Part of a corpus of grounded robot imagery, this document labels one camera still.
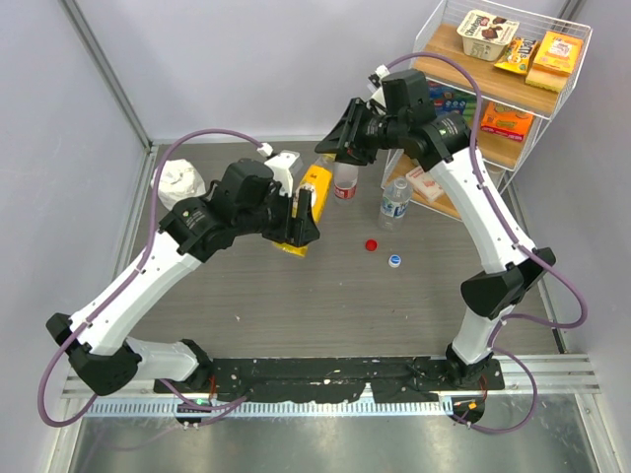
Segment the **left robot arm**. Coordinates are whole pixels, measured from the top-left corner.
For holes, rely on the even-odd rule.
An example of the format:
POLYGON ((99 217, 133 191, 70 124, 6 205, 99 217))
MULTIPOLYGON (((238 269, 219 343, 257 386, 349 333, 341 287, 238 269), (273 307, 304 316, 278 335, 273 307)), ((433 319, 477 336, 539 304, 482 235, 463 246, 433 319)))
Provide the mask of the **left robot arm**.
POLYGON ((76 375, 95 394, 113 394, 132 380, 166 379, 190 392, 209 386, 213 365, 196 343, 146 342, 130 333, 174 285, 237 237, 260 234, 298 249, 319 238, 316 223, 329 180, 309 168, 294 188, 294 159, 285 153, 266 163, 230 164, 207 193, 173 206, 143 252, 91 304, 47 321, 76 375))

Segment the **clear bottle blue green label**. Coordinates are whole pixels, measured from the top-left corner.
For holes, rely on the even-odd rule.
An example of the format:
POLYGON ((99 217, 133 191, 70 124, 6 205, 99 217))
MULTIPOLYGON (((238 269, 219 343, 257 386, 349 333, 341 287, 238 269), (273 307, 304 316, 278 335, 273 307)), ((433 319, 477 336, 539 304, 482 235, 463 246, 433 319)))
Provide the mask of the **clear bottle blue green label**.
POLYGON ((380 228, 394 232, 401 227, 412 194, 405 177, 397 177, 386 186, 378 219, 380 228))

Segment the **red cap clear bottle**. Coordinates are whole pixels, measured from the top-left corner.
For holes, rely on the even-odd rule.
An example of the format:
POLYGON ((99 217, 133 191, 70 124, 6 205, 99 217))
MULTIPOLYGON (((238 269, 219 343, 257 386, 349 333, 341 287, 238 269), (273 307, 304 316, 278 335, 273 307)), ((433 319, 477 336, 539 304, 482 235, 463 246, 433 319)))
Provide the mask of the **red cap clear bottle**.
POLYGON ((355 197, 359 171, 352 165, 335 163, 333 169, 334 197, 338 204, 349 204, 355 197))

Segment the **white bottle cap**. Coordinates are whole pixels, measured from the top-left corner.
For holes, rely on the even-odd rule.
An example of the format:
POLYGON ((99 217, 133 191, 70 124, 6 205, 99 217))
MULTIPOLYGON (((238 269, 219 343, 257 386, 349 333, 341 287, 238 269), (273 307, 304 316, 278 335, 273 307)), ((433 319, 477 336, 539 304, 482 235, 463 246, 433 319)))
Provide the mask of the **white bottle cap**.
POLYGON ((393 254, 388 259, 388 265, 391 268, 398 268, 401 264, 401 257, 399 255, 393 254))

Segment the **yellow label bottle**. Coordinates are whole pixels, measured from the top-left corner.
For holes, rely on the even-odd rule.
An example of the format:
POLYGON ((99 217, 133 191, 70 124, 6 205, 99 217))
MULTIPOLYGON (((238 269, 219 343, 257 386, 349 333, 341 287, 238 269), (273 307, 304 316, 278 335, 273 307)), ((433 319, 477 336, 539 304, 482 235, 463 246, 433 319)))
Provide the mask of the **yellow label bottle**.
MULTIPOLYGON (((309 166, 297 186, 294 185, 293 196, 294 202, 298 202, 298 193, 300 189, 307 189, 313 193, 312 209, 315 222, 318 223, 323 212, 329 187, 332 182, 333 159, 329 155, 320 155, 315 162, 309 166)), ((300 257, 307 255, 308 247, 306 245, 290 245, 286 243, 273 244, 289 253, 300 257)))

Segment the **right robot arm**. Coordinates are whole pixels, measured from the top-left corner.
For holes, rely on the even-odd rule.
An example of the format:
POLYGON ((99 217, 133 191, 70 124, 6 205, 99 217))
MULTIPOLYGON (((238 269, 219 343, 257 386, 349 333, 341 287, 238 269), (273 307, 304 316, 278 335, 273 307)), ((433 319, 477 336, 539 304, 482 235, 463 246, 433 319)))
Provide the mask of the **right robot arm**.
POLYGON ((446 351, 447 381, 469 388, 489 364, 502 318, 555 264, 553 251, 537 247, 520 228, 488 177, 469 126, 457 113, 437 115, 419 70, 387 74, 369 101, 351 100, 315 150, 358 167, 373 163, 379 150, 402 150, 454 204, 482 265, 460 286, 465 316, 446 351))

